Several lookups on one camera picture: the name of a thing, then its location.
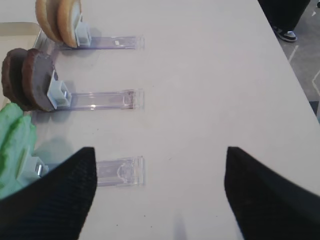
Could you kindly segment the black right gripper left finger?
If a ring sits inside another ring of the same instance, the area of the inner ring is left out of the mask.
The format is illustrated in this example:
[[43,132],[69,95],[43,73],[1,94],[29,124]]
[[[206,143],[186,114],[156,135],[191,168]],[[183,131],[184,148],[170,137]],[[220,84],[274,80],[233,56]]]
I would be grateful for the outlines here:
[[0,238],[77,240],[96,189],[95,149],[83,147],[42,179],[0,201]]

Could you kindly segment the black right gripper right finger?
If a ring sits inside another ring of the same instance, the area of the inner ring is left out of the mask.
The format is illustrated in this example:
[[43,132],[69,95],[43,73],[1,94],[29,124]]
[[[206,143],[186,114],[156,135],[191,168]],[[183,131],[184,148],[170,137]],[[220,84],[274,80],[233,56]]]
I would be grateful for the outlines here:
[[239,147],[227,149],[224,190],[245,240],[320,238],[320,197]]

